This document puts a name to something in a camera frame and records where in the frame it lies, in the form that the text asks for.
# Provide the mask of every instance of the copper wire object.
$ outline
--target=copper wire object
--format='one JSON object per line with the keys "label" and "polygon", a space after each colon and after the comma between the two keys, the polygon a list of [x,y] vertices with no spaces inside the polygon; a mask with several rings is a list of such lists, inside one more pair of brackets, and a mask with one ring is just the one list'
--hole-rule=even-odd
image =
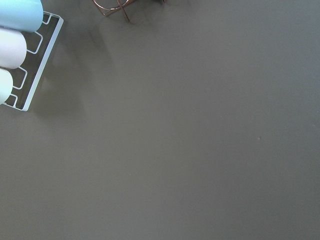
{"label": "copper wire object", "polygon": [[95,4],[95,6],[99,9],[99,11],[101,12],[102,15],[108,16],[116,11],[122,10],[125,20],[130,22],[129,17],[125,11],[125,7],[129,4],[132,4],[136,0],[126,0],[125,3],[121,3],[121,0],[116,0],[118,3],[118,6],[116,6],[116,7],[105,7],[105,6],[102,6],[101,4],[99,4],[97,2],[98,0],[92,0],[92,1]]}

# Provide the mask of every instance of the pastel cylinder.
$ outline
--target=pastel cylinder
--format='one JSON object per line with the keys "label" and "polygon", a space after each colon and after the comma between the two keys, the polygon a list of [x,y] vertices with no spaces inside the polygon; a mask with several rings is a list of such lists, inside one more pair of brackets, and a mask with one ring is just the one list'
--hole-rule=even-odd
{"label": "pastel cylinder", "polygon": [[43,21],[40,0],[0,0],[0,26],[19,31],[35,32]]}
{"label": "pastel cylinder", "polygon": [[0,27],[0,67],[16,69],[24,62],[26,54],[27,43],[21,32]]}
{"label": "pastel cylinder", "polygon": [[14,81],[10,72],[0,68],[0,104],[3,104],[10,96]]}

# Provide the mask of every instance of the metal rack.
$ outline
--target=metal rack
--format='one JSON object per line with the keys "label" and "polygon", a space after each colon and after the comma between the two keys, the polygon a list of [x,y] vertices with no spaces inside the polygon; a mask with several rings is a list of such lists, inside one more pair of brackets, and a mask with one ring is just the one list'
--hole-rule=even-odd
{"label": "metal rack", "polygon": [[121,0],[116,0],[118,3],[118,6],[115,6],[115,7],[105,7],[100,3],[100,2],[102,2],[101,0],[92,0],[92,1],[96,5],[96,7],[99,9],[99,11],[101,12],[102,15],[108,16],[116,11],[122,10],[125,20],[130,22],[130,19],[125,11],[125,7],[129,4],[132,4],[136,0],[125,0],[124,3],[121,3]]}
{"label": "metal rack", "polygon": [[64,20],[56,14],[43,12],[42,25],[33,33],[23,32],[28,49],[23,64],[17,69],[9,70],[13,76],[13,89],[4,105],[27,111],[46,66],[49,55],[56,42]]}

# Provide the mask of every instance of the white wire rack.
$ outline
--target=white wire rack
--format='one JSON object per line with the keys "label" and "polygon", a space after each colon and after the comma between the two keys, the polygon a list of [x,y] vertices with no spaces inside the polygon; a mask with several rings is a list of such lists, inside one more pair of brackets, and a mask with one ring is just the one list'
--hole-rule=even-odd
{"label": "white wire rack", "polygon": [[[20,110],[20,111],[27,111],[30,107],[32,98],[34,97],[36,88],[38,86],[38,83],[40,81],[41,75],[45,69],[46,63],[48,61],[49,55],[53,49],[53,46],[56,42],[56,39],[58,37],[58,34],[60,32],[60,29],[63,25],[64,20],[56,14],[50,13],[50,12],[43,12],[43,15],[45,18],[47,18],[46,21],[42,22],[42,25],[38,31],[35,31],[33,35],[37,35],[38,37],[38,43],[36,44],[35,50],[28,49],[27,52],[32,55],[39,55],[41,58],[40,63],[36,70],[29,70],[23,68],[20,66],[19,68],[15,69],[15,71],[22,71],[23,73],[21,75],[21,79],[15,79],[13,78],[13,89],[10,94],[10,97],[8,100],[4,103],[4,105]],[[51,22],[54,22],[54,27],[51,27],[50,32],[51,36],[40,34],[39,31],[42,29],[43,26],[50,25]],[[43,42],[45,38],[47,40],[47,45],[43,46]],[[34,76],[31,79],[27,79],[27,76]]]}

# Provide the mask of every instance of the gray table surface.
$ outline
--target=gray table surface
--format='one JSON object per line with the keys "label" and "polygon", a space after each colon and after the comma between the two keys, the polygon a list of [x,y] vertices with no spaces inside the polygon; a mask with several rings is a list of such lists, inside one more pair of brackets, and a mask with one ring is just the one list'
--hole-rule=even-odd
{"label": "gray table surface", "polygon": [[64,26],[0,106],[1,240],[320,239],[320,3],[139,0]]}

